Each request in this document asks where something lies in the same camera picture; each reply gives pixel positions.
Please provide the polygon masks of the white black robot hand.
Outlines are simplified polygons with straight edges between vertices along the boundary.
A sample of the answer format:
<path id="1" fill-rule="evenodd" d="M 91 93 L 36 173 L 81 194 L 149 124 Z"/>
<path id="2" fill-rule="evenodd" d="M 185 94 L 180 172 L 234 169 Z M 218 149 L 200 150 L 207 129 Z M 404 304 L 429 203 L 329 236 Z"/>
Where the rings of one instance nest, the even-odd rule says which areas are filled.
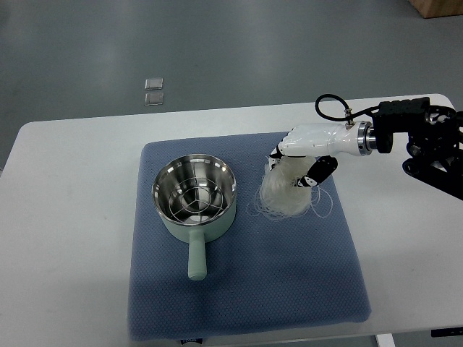
<path id="1" fill-rule="evenodd" d="M 293 128 L 273 149 L 268 159 L 275 169 L 285 158 L 314 158 L 304 176 L 296 178 L 295 187 L 315 187 L 338 167 L 336 155 L 369 155 L 377 149 L 373 125 L 361 121 L 353 126 L 343 124 L 302 124 Z"/>

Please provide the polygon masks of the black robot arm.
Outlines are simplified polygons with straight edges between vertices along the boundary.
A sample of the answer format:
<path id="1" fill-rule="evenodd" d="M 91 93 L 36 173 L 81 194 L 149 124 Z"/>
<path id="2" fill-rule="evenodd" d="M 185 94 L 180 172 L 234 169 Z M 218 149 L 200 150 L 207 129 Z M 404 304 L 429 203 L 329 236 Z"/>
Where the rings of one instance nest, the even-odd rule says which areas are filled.
<path id="1" fill-rule="evenodd" d="M 458 199 L 462 198 L 462 113 L 448 106 L 436 106 L 428 97 L 382 101 L 377 106 L 352 113 L 347 102 L 334 94 L 315 101 L 315 111 L 323 119 L 344 121 L 366 115 L 371 122 L 354 131 L 357 151 L 367 155 L 376 150 L 390 153 L 394 134 L 408 134 L 410 155 L 402 164 L 406 174 Z"/>

